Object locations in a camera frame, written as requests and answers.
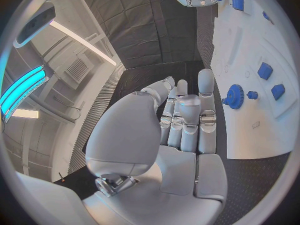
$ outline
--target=blue gear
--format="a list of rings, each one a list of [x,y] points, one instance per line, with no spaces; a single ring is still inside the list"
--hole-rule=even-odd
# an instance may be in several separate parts
[[[227,97],[222,99],[222,103],[229,105],[232,109],[239,109],[244,102],[243,88],[238,84],[233,84],[228,92]]]

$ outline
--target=air vent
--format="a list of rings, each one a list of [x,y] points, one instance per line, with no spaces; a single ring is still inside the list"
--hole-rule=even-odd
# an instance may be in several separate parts
[[[84,64],[80,58],[77,58],[66,70],[66,73],[69,74],[74,80],[77,82],[81,82],[81,80],[85,77],[85,75],[89,72],[89,68]]]

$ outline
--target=gray padded wall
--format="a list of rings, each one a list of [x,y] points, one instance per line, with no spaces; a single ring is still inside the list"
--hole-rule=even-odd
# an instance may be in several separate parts
[[[209,69],[214,52],[214,20],[218,5],[197,8],[197,47],[205,68]],[[241,219],[268,193],[282,172],[289,153],[263,159],[227,159],[227,134],[223,105],[218,87],[214,88],[217,117],[216,153],[224,164],[228,194],[216,225],[231,225]]]
[[[85,0],[126,69],[200,60],[196,9],[176,0]]]

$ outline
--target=vent grille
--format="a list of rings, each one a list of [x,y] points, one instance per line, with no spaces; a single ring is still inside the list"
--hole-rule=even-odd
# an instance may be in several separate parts
[[[80,58],[77,58],[66,70],[66,72],[78,82],[81,81],[88,71],[89,68],[80,60]]]
[[[122,63],[116,66],[103,88],[99,92],[95,101],[93,102],[87,116],[83,122],[83,125],[79,131],[75,145],[73,147],[70,163],[67,174],[71,174],[78,169],[81,169],[86,165],[86,156],[82,152],[82,149],[87,142],[90,134],[92,133],[97,122],[108,107],[112,95],[116,89],[116,86],[120,80],[122,73],[125,71],[125,67]]]

